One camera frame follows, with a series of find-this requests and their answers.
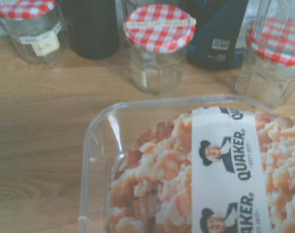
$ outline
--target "wall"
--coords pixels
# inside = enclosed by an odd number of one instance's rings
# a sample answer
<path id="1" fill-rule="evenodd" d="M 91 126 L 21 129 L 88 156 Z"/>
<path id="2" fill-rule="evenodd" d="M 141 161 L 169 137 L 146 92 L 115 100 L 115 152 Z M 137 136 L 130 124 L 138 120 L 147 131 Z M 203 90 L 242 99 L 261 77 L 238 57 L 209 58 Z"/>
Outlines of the wall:
<path id="1" fill-rule="evenodd" d="M 117 12 L 117 21 L 118 26 L 122 27 L 123 23 L 123 15 L 122 15 L 122 8 L 121 8 L 121 0 L 116 0 L 116 12 Z M 8 33 L 0 26 L 0 36 L 7 35 Z"/>

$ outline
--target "empty glass jar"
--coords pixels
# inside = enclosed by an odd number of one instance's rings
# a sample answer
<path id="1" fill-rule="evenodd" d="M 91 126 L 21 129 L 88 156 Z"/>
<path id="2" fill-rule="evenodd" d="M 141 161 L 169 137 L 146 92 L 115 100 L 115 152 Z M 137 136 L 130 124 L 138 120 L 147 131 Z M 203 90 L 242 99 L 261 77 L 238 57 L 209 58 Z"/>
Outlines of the empty glass jar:
<path id="1" fill-rule="evenodd" d="M 261 0 L 246 43 L 237 93 L 270 108 L 285 103 L 295 90 L 295 0 Z"/>
<path id="2" fill-rule="evenodd" d="M 124 23 L 134 84 L 143 92 L 163 94 L 181 82 L 195 21 L 165 4 L 138 8 Z"/>
<path id="3" fill-rule="evenodd" d="M 9 32 L 24 61 L 49 63 L 66 49 L 59 13 L 55 0 L 4 1 L 0 25 Z"/>

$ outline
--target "handwritten label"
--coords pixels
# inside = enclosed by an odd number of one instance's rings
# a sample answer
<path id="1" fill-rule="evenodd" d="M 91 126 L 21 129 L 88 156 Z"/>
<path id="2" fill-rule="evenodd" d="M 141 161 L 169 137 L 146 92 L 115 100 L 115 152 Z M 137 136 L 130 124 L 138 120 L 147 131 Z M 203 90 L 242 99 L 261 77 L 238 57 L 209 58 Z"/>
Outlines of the handwritten label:
<path id="1" fill-rule="evenodd" d="M 38 57 L 46 56 L 60 47 L 58 37 L 55 35 L 41 42 L 32 43 L 32 47 Z"/>
<path id="2" fill-rule="evenodd" d="M 21 44 L 32 45 L 37 56 L 45 56 L 53 51 L 56 51 L 60 47 L 58 40 L 58 33 L 62 29 L 62 24 L 59 21 L 52 30 L 40 34 L 38 36 L 23 36 L 16 37 Z"/>

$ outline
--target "quaker logo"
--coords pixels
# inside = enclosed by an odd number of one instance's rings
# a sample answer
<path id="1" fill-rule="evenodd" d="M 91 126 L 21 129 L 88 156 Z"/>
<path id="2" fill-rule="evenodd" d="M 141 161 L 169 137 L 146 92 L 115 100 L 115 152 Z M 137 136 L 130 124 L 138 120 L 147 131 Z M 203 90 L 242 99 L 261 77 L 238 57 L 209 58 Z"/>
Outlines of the quaker logo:
<path id="1" fill-rule="evenodd" d="M 238 174 L 238 178 L 242 181 L 247 181 L 251 177 L 251 171 L 248 170 L 247 161 L 245 159 L 244 154 L 244 136 L 245 130 L 241 129 L 241 131 L 237 131 L 233 135 L 232 142 L 232 155 L 234 158 L 234 167 L 236 173 Z"/>
<path id="2" fill-rule="evenodd" d="M 223 138 L 221 146 L 212 144 L 207 140 L 200 142 L 199 156 L 205 166 L 210 166 L 213 163 L 223 161 L 226 171 L 235 173 L 232 156 L 231 156 L 231 137 Z"/>
<path id="3" fill-rule="evenodd" d="M 202 210 L 200 228 L 203 233 L 238 233 L 238 203 L 228 205 L 226 214 L 214 212 L 209 208 Z"/>
<path id="4" fill-rule="evenodd" d="M 239 228 L 241 233 L 253 232 L 253 200 L 254 194 L 242 196 L 239 203 Z"/>
<path id="5" fill-rule="evenodd" d="M 220 108 L 221 112 L 228 114 L 229 117 L 232 117 L 234 120 L 241 120 L 243 118 L 243 113 L 239 112 L 237 109 L 232 108 Z"/>
<path id="6" fill-rule="evenodd" d="M 249 193 L 242 196 L 239 202 L 228 204 L 226 213 L 204 208 L 200 218 L 201 231 L 203 233 L 252 233 L 253 201 L 254 194 Z"/>

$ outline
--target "red and white gingham lid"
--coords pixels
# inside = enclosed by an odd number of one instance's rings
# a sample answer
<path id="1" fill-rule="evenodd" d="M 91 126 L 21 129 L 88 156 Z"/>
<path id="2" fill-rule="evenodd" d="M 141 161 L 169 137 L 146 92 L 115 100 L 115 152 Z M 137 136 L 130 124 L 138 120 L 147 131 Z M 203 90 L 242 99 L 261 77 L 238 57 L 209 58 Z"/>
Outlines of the red and white gingham lid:
<path id="1" fill-rule="evenodd" d="M 28 20 L 50 12 L 55 6 L 55 0 L 0 0 L 0 17 Z"/>
<path id="2" fill-rule="evenodd" d="M 133 26 L 139 24 L 147 27 Z M 127 40 L 135 47 L 154 53 L 169 53 L 190 43 L 195 32 L 195 19 L 175 6 L 146 5 L 128 16 L 123 29 Z"/>
<path id="3" fill-rule="evenodd" d="M 255 31 L 247 32 L 246 43 L 257 56 L 283 66 L 295 66 L 295 21 L 285 24 L 275 18 L 267 19 L 257 40 Z"/>

